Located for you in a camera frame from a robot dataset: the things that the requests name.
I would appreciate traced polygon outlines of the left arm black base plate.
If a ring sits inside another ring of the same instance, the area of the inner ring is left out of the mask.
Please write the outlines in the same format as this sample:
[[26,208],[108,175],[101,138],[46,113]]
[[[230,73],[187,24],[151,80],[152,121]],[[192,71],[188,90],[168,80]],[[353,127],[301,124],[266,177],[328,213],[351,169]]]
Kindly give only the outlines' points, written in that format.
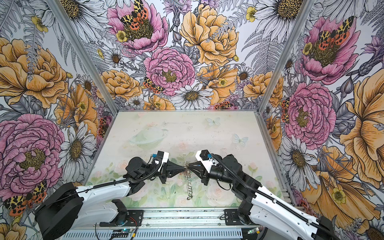
[[127,210],[126,213],[118,215],[109,223],[101,222],[100,227],[140,227],[142,225],[143,210]]

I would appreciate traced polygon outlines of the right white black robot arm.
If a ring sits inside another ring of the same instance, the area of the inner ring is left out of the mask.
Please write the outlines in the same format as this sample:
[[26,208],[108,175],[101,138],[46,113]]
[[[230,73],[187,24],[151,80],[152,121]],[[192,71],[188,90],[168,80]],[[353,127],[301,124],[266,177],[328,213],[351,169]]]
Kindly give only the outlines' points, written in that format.
[[210,180],[230,184],[242,202],[238,208],[241,222],[264,226],[288,240],[337,240],[333,223],[326,217],[314,217],[281,200],[259,181],[244,173],[233,155],[222,158],[207,150],[196,153],[196,162],[188,164],[204,185]]

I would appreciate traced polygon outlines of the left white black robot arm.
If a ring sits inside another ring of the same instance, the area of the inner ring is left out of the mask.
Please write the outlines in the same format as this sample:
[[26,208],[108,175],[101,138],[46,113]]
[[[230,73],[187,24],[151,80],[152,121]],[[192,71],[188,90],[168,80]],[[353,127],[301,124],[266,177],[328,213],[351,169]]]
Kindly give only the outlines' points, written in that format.
[[146,180],[159,178],[163,184],[185,171],[184,166],[169,161],[169,154],[158,152],[149,162],[132,158],[123,177],[111,182],[75,187],[64,184],[44,200],[36,210],[35,219],[44,240],[56,240],[70,229],[97,223],[123,226],[129,222],[138,225],[131,217],[122,199],[137,193]]

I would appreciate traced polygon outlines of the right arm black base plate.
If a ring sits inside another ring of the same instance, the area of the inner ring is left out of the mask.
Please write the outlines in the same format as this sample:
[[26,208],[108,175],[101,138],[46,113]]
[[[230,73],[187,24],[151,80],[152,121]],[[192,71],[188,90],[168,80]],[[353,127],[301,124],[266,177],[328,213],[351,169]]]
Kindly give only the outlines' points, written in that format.
[[224,209],[224,221],[226,226],[249,226],[253,225],[249,218],[239,213],[237,209]]

